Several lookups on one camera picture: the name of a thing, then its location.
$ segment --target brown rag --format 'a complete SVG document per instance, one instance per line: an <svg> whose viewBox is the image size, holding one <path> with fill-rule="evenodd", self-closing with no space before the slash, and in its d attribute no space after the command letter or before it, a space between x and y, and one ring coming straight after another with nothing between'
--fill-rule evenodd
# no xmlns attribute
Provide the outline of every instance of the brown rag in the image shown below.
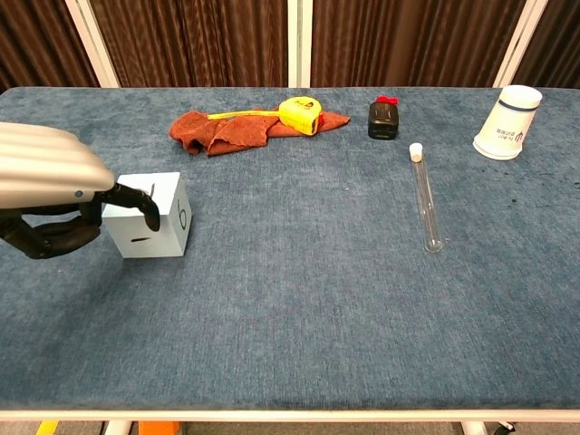
<svg viewBox="0 0 580 435"><path fill-rule="evenodd" d="M318 132L336 129L351 118L325 111ZM229 120L208 120L207 114L189 111L177 118L169 135L191 154L199 150L209 156L265 147L268 138L305 136L285 126L276 116L237 116Z"/></svg>

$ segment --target brown curtain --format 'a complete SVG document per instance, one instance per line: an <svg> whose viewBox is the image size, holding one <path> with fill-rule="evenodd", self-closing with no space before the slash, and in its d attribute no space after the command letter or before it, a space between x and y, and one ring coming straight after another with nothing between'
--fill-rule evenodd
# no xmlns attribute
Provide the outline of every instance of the brown curtain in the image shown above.
<svg viewBox="0 0 580 435"><path fill-rule="evenodd" d="M121 86L286 86L286 0L92 0Z"/></svg>
<svg viewBox="0 0 580 435"><path fill-rule="evenodd" d="M313 86L491 86L525 0L315 0Z"/></svg>
<svg viewBox="0 0 580 435"><path fill-rule="evenodd" d="M99 86L64 1L0 0L0 92Z"/></svg>
<svg viewBox="0 0 580 435"><path fill-rule="evenodd" d="M580 2L547 3L512 82L580 89Z"/></svg>

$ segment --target robotic hand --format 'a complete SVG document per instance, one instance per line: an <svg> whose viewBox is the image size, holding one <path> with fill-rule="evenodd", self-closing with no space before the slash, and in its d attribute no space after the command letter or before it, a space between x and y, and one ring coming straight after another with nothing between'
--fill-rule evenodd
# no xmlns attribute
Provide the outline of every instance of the robotic hand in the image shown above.
<svg viewBox="0 0 580 435"><path fill-rule="evenodd" d="M0 237L27 256L62 256L100 233L102 203L138 208L152 231L160 213L145 192L113 174L73 134L37 125L0 122ZM80 212L67 222L30 227L22 215Z"/></svg>

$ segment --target black bottle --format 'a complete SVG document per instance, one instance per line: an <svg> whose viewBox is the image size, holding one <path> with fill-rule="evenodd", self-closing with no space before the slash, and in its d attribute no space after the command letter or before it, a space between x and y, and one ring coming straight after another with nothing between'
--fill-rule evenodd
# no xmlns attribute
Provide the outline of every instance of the black bottle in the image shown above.
<svg viewBox="0 0 580 435"><path fill-rule="evenodd" d="M393 97L378 97L369 109L369 136L373 139L391 140L399 129L399 100Z"/></svg>

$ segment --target white stopper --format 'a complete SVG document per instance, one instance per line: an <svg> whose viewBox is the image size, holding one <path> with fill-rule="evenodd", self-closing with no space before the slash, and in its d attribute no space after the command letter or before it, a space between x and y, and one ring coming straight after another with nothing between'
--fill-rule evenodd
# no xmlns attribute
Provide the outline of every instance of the white stopper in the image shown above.
<svg viewBox="0 0 580 435"><path fill-rule="evenodd" d="M418 143L412 143L409 147L409 153L411 155L411 160L415 163L419 163L423 158L423 146Z"/></svg>

